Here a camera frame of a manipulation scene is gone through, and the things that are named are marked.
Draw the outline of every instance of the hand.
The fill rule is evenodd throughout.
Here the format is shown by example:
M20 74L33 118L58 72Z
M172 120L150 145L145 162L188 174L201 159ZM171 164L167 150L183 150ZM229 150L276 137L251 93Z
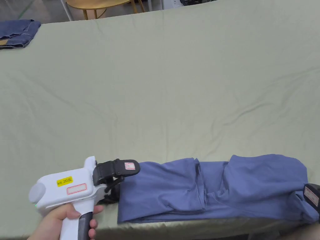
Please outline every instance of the hand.
M102 212L103 206L94 206L93 213L97 214ZM28 240L59 240L62 227L62 220L65 218L77 219L80 213L75 210L72 204L65 204L56 209L53 209L46 215L40 222L38 228L28 238ZM96 236L96 228L98 222L95 219L90 221L89 237L94 239Z

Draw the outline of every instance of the floor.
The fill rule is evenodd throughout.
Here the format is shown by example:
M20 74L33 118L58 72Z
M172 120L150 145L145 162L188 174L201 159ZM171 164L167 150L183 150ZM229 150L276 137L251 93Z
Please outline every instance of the floor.
M139 4L136 4L138 12L141 12ZM147 1L143 6L148 11ZM153 10L161 9L160 0L152 0ZM82 10L70 8L75 20L83 20ZM98 16L103 10L97 10ZM132 14L131 4L124 4L108 8L101 16L113 17ZM93 11L88 11L89 19L94 19ZM69 21L60 0L0 0L0 21L15 19L34 19L41 23L66 22Z

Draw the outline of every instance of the blue fabric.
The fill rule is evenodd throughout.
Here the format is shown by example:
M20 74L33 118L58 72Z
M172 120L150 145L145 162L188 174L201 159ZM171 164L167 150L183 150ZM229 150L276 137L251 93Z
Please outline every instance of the blue fabric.
M0 40L8 39L4 48L23 48L34 38L41 23L34 20L12 20L0 22Z
M283 155L229 162L186 158L144 162L121 183L118 223L232 217L313 223L318 213L303 198L307 169Z

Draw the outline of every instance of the folded blue cloth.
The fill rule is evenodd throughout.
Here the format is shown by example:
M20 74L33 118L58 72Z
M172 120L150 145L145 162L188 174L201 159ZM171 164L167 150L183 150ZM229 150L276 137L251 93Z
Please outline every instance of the folded blue cloth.
M27 46L34 38L40 26L41 23L34 20L0 22L0 49L23 48Z
M144 162L121 183L118 223L233 217L313 223L318 213L304 200L307 169L283 155L229 162L186 158Z

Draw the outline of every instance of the white label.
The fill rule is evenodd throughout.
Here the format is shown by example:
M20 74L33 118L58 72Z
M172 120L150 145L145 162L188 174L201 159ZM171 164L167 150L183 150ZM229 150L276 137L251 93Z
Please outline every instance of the white label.
M124 163L124 166L126 170L136 170L134 163Z
M318 206L319 198L309 188L304 188L304 195L310 199L316 206Z
M85 183L67 188L67 194L78 193L84 190L87 190L87 184Z

